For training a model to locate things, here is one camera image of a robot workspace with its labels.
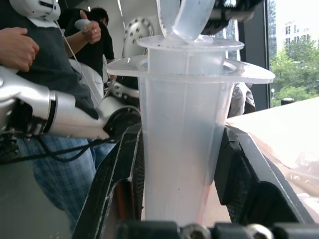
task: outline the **black shirt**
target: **black shirt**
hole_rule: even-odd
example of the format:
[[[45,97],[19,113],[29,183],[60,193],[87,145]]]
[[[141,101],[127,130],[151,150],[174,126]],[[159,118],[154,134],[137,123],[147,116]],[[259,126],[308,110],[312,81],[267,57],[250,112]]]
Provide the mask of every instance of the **black shirt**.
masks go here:
[[[62,29],[65,29],[64,35],[70,36],[79,30],[74,26],[74,23],[81,19],[80,10],[78,8],[67,9],[61,14],[58,22]],[[113,60],[113,46],[112,38],[109,34],[107,27],[100,22],[98,16],[93,15],[91,12],[85,11],[87,17],[91,21],[99,23],[101,29],[101,40],[95,44],[87,44],[77,54],[76,58],[79,62],[94,69],[101,77],[103,77],[103,55],[106,59]]]
[[[18,72],[19,76],[47,86],[50,90],[72,94],[86,105],[93,106],[90,89],[79,83],[82,76],[69,63],[58,28],[37,27],[28,18],[18,14],[8,0],[0,0],[0,30],[8,27],[26,28],[27,36],[40,48],[29,72]]]

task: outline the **window frame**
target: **window frame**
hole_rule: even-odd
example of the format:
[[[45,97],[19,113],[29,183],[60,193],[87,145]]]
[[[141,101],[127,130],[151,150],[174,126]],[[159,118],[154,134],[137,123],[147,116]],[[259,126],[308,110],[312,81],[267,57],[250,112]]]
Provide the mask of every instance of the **window frame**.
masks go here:
[[[240,51],[241,60],[269,70],[268,9],[267,0],[256,7],[254,17],[238,23],[239,41],[245,44]],[[251,88],[256,111],[271,107],[270,84],[255,84]]]

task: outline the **blue plaid trousers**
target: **blue plaid trousers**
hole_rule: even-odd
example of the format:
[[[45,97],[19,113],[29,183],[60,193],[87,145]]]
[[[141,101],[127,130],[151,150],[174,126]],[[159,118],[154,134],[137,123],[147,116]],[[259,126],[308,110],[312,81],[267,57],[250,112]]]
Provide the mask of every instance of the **blue plaid trousers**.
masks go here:
[[[52,152],[87,145],[90,142],[90,140],[81,138],[55,136],[42,136],[41,138]],[[37,139],[31,139],[30,141],[18,139],[17,144],[22,156],[45,153]],[[72,232],[80,216],[96,170],[114,146],[114,144],[95,146],[86,150],[78,159],[67,163],[59,162],[50,157],[31,161],[36,182],[51,203],[65,211],[70,220]],[[80,151],[58,155],[58,157],[69,159],[78,152]]]

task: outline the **person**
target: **person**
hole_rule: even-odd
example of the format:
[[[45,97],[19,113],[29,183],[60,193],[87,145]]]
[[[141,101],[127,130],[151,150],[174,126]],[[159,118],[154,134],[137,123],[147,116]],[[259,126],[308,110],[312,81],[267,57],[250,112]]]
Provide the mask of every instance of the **person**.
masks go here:
[[[79,8],[68,8],[61,14],[58,23],[60,27],[65,30],[64,34],[69,36],[78,31],[74,24],[77,20],[82,19],[83,15],[86,15],[89,20],[94,20],[99,23],[101,40],[95,44],[87,44],[75,56],[77,60],[82,63],[81,68],[83,73],[89,75],[90,78],[93,78],[97,87],[96,91],[99,95],[99,100],[102,100],[104,94],[103,55],[105,56],[107,63],[114,60],[112,38],[107,29],[109,23],[107,12],[100,7],[93,8],[90,12]],[[72,66],[75,69],[78,68],[74,62]]]
[[[92,21],[86,25],[90,31],[77,32],[67,39],[74,52],[88,42],[98,42],[101,37],[99,24]],[[57,27],[37,26],[31,19],[18,14],[9,0],[0,0],[0,63],[16,68],[21,77],[34,83],[72,94],[83,104],[92,107],[90,90],[81,85],[81,75],[69,63],[69,52]],[[51,151],[87,145],[87,139],[41,136]],[[43,154],[45,151],[35,138],[17,139],[22,156]],[[64,210],[74,230],[87,193],[93,182],[96,168],[114,145],[103,144],[90,148],[71,162],[59,162],[51,157],[31,162],[33,175],[48,199]],[[77,152],[59,156],[69,159]]]

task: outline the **silver robotic arm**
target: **silver robotic arm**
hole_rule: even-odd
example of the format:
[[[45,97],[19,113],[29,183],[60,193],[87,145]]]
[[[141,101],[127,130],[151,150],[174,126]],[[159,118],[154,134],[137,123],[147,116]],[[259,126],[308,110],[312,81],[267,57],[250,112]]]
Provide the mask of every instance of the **silver robotic arm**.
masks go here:
[[[90,108],[73,95],[50,91],[0,67],[0,134],[52,134],[106,139],[140,121],[140,112],[113,97]]]

